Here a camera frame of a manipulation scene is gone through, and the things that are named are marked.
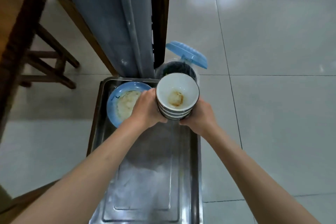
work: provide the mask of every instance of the sauce residue in bowl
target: sauce residue in bowl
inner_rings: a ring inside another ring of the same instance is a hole
[[[117,101],[118,116],[121,121],[131,116],[133,107],[137,102],[141,92],[130,90],[121,95]]]
[[[173,90],[168,97],[168,102],[174,107],[179,107],[183,104],[183,99],[184,96],[182,93],[177,90]]]

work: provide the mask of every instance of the person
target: person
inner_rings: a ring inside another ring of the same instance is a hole
[[[110,180],[142,132],[167,122],[158,111],[155,89],[144,91],[132,115],[77,167],[54,184],[15,220],[14,224],[87,223]],[[217,124],[210,104],[199,98],[190,117],[180,121],[215,150],[236,182],[255,219],[263,223],[319,223],[275,182]]]

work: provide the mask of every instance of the stainless steel tray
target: stainless steel tray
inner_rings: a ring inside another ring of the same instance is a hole
[[[115,131],[107,118],[107,99],[117,86],[129,81],[151,87],[158,83],[113,77],[100,83],[88,154]],[[201,193],[200,138],[170,120],[137,139],[89,223],[203,223]]]

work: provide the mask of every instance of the blue plastic lid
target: blue plastic lid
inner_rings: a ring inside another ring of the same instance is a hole
[[[187,60],[205,69],[208,68],[207,58],[202,53],[196,51],[186,44],[177,41],[171,41],[170,43],[166,44],[166,48],[180,56],[183,60]]]

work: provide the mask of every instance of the tiled floor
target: tiled floor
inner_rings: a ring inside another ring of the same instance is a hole
[[[207,56],[200,89],[218,123],[323,224],[336,223],[335,11],[336,0],[170,0],[167,30],[167,42]],[[108,76],[54,0],[42,24],[82,68],[66,70],[76,90],[38,83],[19,90],[0,147],[0,184],[14,196],[84,158],[98,82]],[[45,48],[38,39],[33,46]],[[205,224],[255,222],[205,140],[202,184]]]

